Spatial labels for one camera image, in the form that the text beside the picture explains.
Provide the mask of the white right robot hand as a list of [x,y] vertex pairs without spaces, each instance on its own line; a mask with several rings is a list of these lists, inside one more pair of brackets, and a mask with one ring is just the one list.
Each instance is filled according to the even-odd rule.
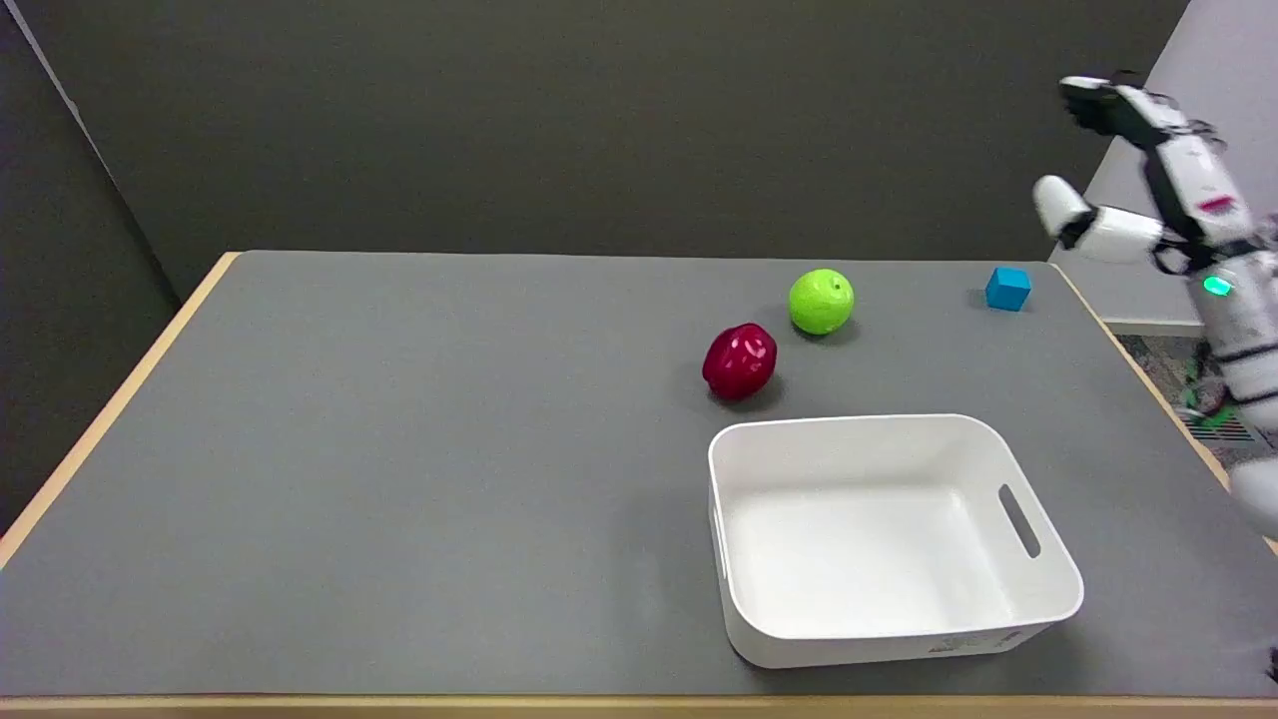
[[1086,201],[1059,176],[1036,179],[1042,227],[1067,252],[1102,263],[1150,259],[1163,275],[1194,275],[1263,250],[1259,225],[1220,160],[1214,128],[1187,117],[1176,100],[1114,79],[1065,77],[1068,115],[1095,135],[1121,138],[1143,155],[1155,217]]

